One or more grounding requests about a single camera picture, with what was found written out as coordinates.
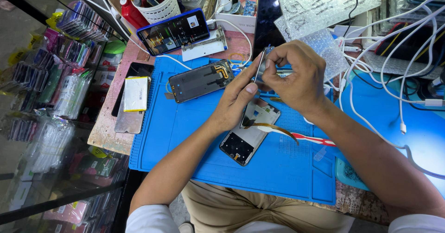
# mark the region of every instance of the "hand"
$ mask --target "hand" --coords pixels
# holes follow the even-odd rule
[[[260,58],[261,54],[227,85],[218,106],[207,120],[209,127],[214,128],[217,133],[229,131],[241,121],[242,111],[258,90],[255,83],[249,82],[258,70]]]
[[[276,74],[275,65],[283,67],[287,62],[294,73],[281,78]],[[325,68],[326,62],[311,47],[293,40],[269,53],[262,78],[287,105],[309,119],[326,107],[323,89]]]

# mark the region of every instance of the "khaki pants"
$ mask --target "khaki pants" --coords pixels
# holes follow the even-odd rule
[[[182,197],[197,233],[233,232],[252,221],[297,233],[347,233],[354,218],[286,198],[189,181]]]

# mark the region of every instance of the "green container lid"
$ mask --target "green container lid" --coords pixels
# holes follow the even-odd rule
[[[108,42],[107,45],[105,46],[104,53],[119,54],[124,52],[125,47],[126,47],[125,43],[120,40]]]

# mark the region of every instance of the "right hand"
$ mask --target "right hand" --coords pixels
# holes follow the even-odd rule
[[[294,71],[281,78],[276,67],[289,64]],[[323,78],[326,61],[304,42],[293,40],[280,45],[269,53],[263,81],[294,110],[309,119],[326,108]]]

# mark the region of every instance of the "blue phone case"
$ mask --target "blue phone case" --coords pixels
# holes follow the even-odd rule
[[[139,32],[140,32],[140,31],[143,31],[143,30],[145,30],[145,29],[151,28],[151,27],[153,27],[153,26],[156,26],[156,25],[165,23],[165,22],[167,22],[167,21],[173,20],[173,19],[178,18],[178,17],[180,17],[180,16],[184,16],[184,15],[187,15],[187,14],[190,14],[190,13],[193,13],[193,12],[196,12],[196,11],[200,11],[200,12],[203,14],[204,21],[206,21],[206,16],[204,15],[203,10],[202,10],[201,8],[196,8],[196,9],[193,9],[193,10],[190,10],[190,11],[187,11],[187,12],[184,12],[184,13],[182,13],[182,14],[179,14],[179,15],[177,15],[177,16],[171,17],[171,18],[169,18],[169,19],[162,20],[162,21],[160,21],[160,22],[157,22],[157,23],[154,23],[154,24],[151,24],[151,25],[142,27],[142,28],[140,28],[140,29],[137,29],[137,31],[136,31],[136,33],[137,33],[137,37],[139,38],[139,40],[141,40],[141,38],[139,37]],[[209,34],[209,37],[210,37],[210,32],[209,32],[209,27],[207,26],[207,22],[205,22],[205,24],[206,24],[206,28],[207,28],[207,33]],[[199,40],[199,41],[193,42],[192,44],[199,43],[199,42],[202,42],[202,41],[204,41],[204,40]],[[171,49],[171,50],[168,50],[168,51],[165,51],[164,53],[159,54],[159,55],[152,55],[151,53],[150,53],[150,55],[152,55],[153,57],[156,57],[156,56],[163,55],[163,54],[165,54],[165,53],[169,53],[170,51],[174,51],[174,50],[177,50],[177,48],[175,48],[175,49]]]

